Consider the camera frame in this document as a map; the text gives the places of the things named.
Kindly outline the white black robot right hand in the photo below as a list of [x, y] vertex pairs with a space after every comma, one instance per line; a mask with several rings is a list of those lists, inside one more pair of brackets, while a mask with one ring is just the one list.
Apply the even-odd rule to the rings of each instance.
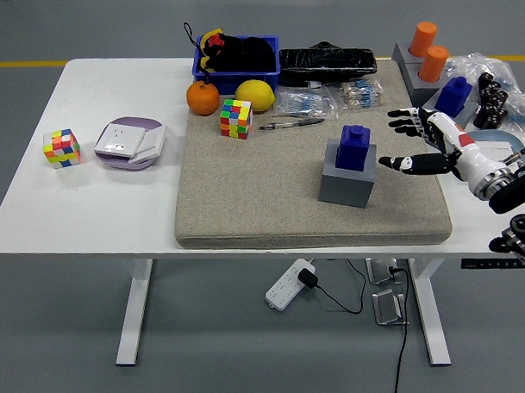
[[381, 157], [378, 162], [409, 175], [439, 175], [448, 172], [468, 184], [476, 197], [489, 198], [490, 191], [512, 179], [508, 166], [487, 158], [475, 140], [447, 114], [424, 108], [404, 108], [387, 113], [396, 133], [421, 137], [438, 153], [404, 157]]

